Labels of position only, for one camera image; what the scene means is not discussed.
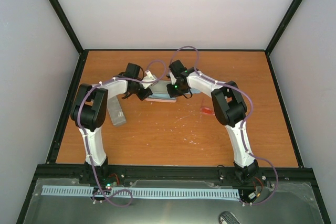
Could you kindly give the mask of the pink glasses case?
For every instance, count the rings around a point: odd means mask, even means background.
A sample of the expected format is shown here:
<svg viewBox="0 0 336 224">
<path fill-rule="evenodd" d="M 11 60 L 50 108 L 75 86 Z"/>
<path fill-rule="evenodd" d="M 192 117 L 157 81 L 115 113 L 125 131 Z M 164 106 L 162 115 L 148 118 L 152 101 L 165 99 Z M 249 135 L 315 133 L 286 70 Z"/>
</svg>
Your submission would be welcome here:
<svg viewBox="0 0 336 224">
<path fill-rule="evenodd" d="M 170 97 L 167 91 L 167 85 L 171 84 L 170 81 L 160 80 L 154 85 L 150 85 L 149 88 L 152 91 L 152 95 L 148 96 L 145 100 L 151 102 L 167 102 L 175 103 L 176 98 Z"/>
</svg>

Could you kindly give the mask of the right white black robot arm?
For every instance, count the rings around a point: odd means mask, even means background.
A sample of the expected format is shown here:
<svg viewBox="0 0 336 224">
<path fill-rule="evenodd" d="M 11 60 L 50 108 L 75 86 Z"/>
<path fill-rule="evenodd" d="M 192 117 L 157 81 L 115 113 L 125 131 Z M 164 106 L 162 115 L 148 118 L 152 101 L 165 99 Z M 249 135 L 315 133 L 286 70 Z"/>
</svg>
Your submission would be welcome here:
<svg viewBox="0 0 336 224">
<path fill-rule="evenodd" d="M 196 89 L 212 99 L 215 117 L 226 128 L 233 147 L 235 176 L 246 183 L 256 175 L 259 166 L 246 130 L 247 105 L 237 84 L 217 81 L 196 68 L 188 69 L 180 60 L 170 63 L 169 75 L 167 91 L 171 97 L 185 97 Z"/>
</svg>

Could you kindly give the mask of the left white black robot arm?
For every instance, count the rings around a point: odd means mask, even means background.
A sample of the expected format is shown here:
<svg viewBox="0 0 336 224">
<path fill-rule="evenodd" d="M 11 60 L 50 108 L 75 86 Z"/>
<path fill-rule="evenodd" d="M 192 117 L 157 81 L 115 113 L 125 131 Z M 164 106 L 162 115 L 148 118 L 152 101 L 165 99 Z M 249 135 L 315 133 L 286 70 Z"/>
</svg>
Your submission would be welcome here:
<svg viewBox="0 0 336 224">
<path fill-rule="evenodd" d="M 79 129 L 86 151 L 85 166 L 87 176 L 97 183 L 108 180 L 108 157 L 103 147 L 102 126 L 106 119 L 108 100 L 118 95 L 128 98 L 135 94 L 142 101 L 152 94 L 151 85 L 158 82 L 158 78 L 150 70 L 139 73 L 143 69 L 136 64 L 129 63 L 124 72 L 112 77 L 108 81 L 98 84 L 81 84 L 73 103 L 70 117 Z"/>
</svg>

